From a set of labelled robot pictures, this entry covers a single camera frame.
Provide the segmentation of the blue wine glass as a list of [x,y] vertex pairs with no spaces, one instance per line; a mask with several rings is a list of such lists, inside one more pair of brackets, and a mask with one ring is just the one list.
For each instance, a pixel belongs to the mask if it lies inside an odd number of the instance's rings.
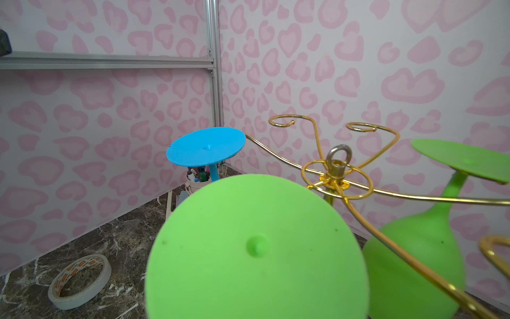
[[167,159],[183,167],[209,167],[211,180],[219,178],[217,164],[232,158],[246,143],[246,135],[235,128],[215,127],[182,136],[168,147]]

